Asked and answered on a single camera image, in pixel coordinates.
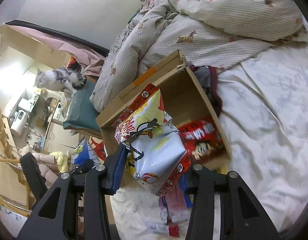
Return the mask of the red cartoon face snack bag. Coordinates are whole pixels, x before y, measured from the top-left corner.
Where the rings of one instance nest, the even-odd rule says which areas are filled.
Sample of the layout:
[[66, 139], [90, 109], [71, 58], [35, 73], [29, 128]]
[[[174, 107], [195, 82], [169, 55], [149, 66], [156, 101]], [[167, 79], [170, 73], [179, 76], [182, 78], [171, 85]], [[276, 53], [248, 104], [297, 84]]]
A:
[[179, 136], [192, 161], [206, 163], [219, 155], [224, 143], [211, 115], [178, 128]]

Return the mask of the white penguin chip bag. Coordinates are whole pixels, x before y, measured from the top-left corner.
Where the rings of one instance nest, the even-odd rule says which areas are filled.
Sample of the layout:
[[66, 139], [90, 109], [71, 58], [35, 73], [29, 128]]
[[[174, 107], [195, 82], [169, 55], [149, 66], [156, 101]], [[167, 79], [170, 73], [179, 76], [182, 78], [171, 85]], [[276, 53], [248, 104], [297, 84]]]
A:
[[127, 171], [150, 193], [165, 196], [189, 168], [190, 157], [160, 89], [149, 83], [112, 126], [128, 151]]

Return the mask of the red shopping bag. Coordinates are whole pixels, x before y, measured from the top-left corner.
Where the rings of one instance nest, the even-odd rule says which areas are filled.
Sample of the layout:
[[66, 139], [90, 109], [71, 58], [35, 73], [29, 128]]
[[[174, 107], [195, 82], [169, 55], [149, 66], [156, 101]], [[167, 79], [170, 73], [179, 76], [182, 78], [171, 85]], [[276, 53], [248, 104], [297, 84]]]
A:
[[106, 160], [106, 151], [104, 148], [104, 141], [102, 139], [96, 138], [96, 137], [90, 137], [89, 143], [91, 147], [93, 148], [94, 152], [98, 156], [98, 158], [102, 161]]

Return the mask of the teal bed headboard cushion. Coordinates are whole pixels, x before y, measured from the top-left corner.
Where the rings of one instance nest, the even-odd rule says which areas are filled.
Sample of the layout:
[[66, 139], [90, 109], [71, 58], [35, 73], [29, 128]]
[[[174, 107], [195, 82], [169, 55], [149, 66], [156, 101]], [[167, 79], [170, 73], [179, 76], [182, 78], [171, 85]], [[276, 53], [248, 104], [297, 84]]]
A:
[[87, 80], [86, 84], [72, 97], [66, 118], [63, 122], [64, 129], [84, 129], [100, 132], [100, 127], [96, 122], [99, 112], [94, 109], [92, 103], [89, 101], [94, 87], [95, 84]]

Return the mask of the white printed bed sheet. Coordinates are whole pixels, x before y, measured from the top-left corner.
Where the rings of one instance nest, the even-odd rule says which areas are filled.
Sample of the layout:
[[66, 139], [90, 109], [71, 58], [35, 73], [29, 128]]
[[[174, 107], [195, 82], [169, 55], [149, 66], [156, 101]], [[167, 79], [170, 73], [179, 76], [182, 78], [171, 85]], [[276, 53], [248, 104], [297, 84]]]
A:
[[308, 202], [308, 43], [272, 47], [221, 73], [219, 120], [237, 171], [279, 233]]

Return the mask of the brown cardboard box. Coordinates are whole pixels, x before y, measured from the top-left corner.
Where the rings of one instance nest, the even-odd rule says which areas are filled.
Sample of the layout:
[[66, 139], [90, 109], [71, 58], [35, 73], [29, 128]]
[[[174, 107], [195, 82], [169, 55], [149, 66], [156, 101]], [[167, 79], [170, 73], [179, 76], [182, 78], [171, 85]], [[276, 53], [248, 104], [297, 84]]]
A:
[[198, 79], [186, 66], [184, 56], [179, 50], [169, 54], [127, 86], [97, 117], [96, 122], [100, 126], [106, 153], [111, 155], [118, 148], [112, 125], [149, 83], [161, 90], [164, 109], [172, 116], [172, 123], [176, 127], [211, 115], [225, 147], [219, 155], [206, 161], [204, 166], [216, 170], [229, 163], [231, 150], [219, 118]]

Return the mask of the grey white cat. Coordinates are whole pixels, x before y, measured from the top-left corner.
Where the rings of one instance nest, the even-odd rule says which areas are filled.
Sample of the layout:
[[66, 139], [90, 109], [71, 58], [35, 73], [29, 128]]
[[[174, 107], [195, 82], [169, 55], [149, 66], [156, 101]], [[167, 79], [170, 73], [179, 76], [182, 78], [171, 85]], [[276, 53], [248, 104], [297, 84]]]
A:
[[86, 81], [85, 75], [69, 68], [57, 68], [46, 72], [37, 69], [34, 86], [73, 96], [86, 84]]

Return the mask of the pink curtain cloth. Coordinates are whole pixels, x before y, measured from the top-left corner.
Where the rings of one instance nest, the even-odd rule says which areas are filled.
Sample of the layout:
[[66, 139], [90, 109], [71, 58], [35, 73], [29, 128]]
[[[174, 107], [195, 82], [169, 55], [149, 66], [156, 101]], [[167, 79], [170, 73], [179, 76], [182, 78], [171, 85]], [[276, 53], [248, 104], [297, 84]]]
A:
[[78, 42], [46, 34], [33, 28], [17, 25], [11, 25], [11, 28], [27, 37], [37, 40], [51, 49], [68, 53], [81, 65], [84, 75], [94, 77], [100, 76], [105, 57], [96, 50]]

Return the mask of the grey checked duvet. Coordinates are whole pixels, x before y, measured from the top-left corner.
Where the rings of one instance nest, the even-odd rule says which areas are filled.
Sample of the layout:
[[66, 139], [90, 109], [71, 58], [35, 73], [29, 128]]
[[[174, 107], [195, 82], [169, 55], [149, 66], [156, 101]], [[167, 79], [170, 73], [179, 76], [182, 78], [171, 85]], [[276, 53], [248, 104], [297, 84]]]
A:
[[90, 97], [101, 112], [154, 64], [180, 51], [196, 66], [228, 69], [287, 42], [307, 42], [293, 0], [143, 2], [117, 37]]

